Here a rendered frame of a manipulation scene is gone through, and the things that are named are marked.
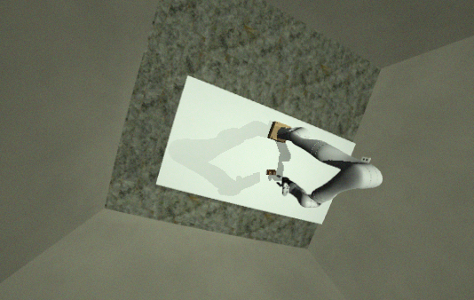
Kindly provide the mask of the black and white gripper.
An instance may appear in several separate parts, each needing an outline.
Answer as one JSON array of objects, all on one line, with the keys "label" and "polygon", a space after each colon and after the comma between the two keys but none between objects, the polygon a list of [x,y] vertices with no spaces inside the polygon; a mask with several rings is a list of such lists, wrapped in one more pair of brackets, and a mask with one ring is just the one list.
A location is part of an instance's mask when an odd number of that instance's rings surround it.
[{"label": "black and white gripper", "polygon": [[294,183],[289,178],[281,177],[280,175],[276,175],[278,178],[282,178],[281,184],[276,182],[277,185],[282,186],[282,195],[286,196],[288,193],[292,194],[292,190],[294,187],[299,186],[297,183]]}]

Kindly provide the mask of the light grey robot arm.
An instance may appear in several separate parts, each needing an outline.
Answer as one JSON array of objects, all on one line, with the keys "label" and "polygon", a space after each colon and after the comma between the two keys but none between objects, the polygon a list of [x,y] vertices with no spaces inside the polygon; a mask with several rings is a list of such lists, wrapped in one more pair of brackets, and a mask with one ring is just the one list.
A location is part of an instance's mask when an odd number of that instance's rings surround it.
[{"label": "light grey robot arm", "polygon": [[335,198],[338,193],[351,189],[373,188],[383,181],[378,168],[351,157],[324,141],[309,139],[310,133],[306,128],[281,127],[277,135],[304,149],[320,162],[340,169],[326,184],[313,190],[312,194],[305,194],[306,191],[300,186],[293,188],[292,194],[304,208],[317,208],[323,202]]}]

